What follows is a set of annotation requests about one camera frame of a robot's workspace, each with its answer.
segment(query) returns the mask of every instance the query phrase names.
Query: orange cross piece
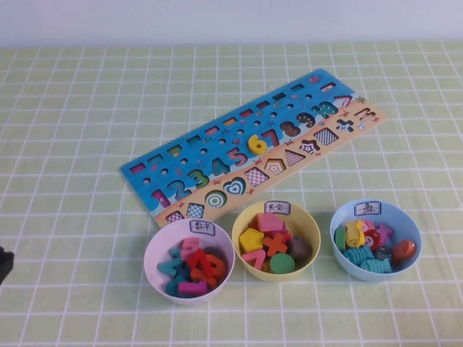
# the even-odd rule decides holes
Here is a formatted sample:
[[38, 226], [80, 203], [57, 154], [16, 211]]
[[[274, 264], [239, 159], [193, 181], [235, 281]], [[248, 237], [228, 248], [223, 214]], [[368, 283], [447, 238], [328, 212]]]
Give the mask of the orange cross piece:
[[288, 246], [283, 243], [283, 234], [275, 234], [273, 239], [271, 237], [265, 237], [263, 244], [268, 247], [267, 255], [269, 257], [274, 256], [277, 252], [286, 253]]

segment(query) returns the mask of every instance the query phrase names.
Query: bowl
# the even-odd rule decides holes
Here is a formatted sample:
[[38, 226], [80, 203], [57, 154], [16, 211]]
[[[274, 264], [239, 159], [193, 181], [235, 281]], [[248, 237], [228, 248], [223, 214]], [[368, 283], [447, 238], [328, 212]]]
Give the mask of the bowl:
[[[312, 255], [291, 273], [274, 274], [261, 271], [245, 262], [241, 256], [242, 249], [239, 244], [239, 235], [247, 230], [247, 225], [258, 213], [273, 212], [286, 225], [286, 229], [293, 235], [304, 239], [313, 248]], [[259, 201], [242, 211], [233, 224], [231, 232], [234, 251], [241, 260], [245, 269], [256, 278], [267, 282], [283, 282], [298, 278], [312, 264], [320, 251], [321, 237], [320, 229], [313, 217], [300, 206], [287, 201]]]
[[[334, 241], [336, 228], [341, 224], [354, 220], [371, 220], [377, 226], [384, 223], [394, 229], [394, 235], [386, 246], [394, 248], [402, 240], [412, 240], [417, 245], [413, 257], [403, 261], [401, 267], [392, 273], [372, 273], [352, 264], [339, 251]], [[367, 282], [381, 282], [407, 271], [413, 266], [421, 253], [421, 235], [416, 223], [403, 210], [382, 200], [361, 199], [348, 202], [341, 206], [333, 215], [330, 224], [331, 244], [338, 263], [352, 276]]]
[[[169, 250], [179, 246], [180, 242], [187, 237], [198, 237], [200, 248], [219, 248], [226, 258], [227, 274], [212, 291], [202, 296], [179, 298], [165, 292], [165, 286], [171, 279], [158, 270], [158, 264], [171, 260]], [[187, 218], [165, 226], [153, 236], [145, 251], [144, 268], [149, 282], [161, 295], [176, 304], [197, 305], [210, 301], [220, 293], [232, 273], [234, 260], [233, 244], [224, 229], [208, 220]]]

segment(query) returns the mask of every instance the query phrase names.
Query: wooden puzzle board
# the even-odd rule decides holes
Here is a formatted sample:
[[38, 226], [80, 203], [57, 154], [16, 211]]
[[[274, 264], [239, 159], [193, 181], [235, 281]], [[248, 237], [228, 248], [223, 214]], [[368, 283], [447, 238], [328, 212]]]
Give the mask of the wooden puzzle board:
[[[215, 220], [386, 120], [323, 69], [122, 166], [159, 226]], [[262, 155], [250, 151], [257, 135]]]

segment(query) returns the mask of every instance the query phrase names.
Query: checkered square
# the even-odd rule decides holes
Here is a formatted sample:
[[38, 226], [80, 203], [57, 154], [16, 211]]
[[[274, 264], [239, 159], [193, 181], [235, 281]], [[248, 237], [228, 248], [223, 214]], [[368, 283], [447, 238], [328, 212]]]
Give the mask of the checkered square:
[[328, 128], [321, 129], [319, 132], [316, 132], [314, 136], [318, 141], [323, 143], [325, 146], [330, 145], [331, 143], [333, 143], [339, 138], [336, 134], [334, 134]]
[[251, 168], [245, 175], [253, 187], [257, 187], [259, 184], [268, 180], [268, 176], [258, 168]]
[[168, 215], [166, 220], [170, 223], [177, 222], [178, 220], [184, 219], [183, 215], [179, 211], [175, 211], [174, 213]]
[[191, 218], [202, 218], [204, 215], [204, 206], [198, 204], [189, 204], [187, 216]]

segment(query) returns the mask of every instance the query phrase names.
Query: yellow number 6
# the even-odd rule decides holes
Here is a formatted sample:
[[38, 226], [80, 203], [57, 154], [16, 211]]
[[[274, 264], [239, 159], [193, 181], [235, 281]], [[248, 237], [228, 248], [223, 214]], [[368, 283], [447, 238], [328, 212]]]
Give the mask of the yellow number 6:
[[262, 155], [267, 152], [267, 144], [264, 140], [259, 140], [257, 135], [253, 135], [247, 141], [247, 147], [252, 154]]

